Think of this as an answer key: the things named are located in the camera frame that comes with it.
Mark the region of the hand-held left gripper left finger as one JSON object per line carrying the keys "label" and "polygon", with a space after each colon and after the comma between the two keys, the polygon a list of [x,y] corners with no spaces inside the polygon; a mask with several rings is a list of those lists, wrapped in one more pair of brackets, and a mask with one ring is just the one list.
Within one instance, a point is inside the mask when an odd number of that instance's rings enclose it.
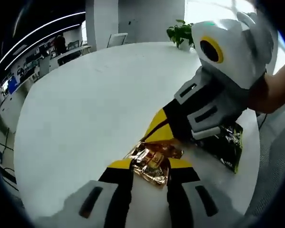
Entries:
{"label": "hand-held left gripper left finger", "polygon": [[64,201],[52,216],[36,220],[38,228],[123,228],[133,186],[132,159],[111,163],[98,180],[91,180]]}

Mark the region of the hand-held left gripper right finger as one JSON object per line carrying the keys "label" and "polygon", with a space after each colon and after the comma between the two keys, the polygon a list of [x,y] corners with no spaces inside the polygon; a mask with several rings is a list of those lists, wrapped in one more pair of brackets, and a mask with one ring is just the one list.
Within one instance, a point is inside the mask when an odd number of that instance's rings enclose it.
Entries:
{"label": "hand-held left gripper right finger", "polygon": [[167,201],[173,228],[235,228],[243,218],[231,199],[201,180],[192,165],[169,158]]}

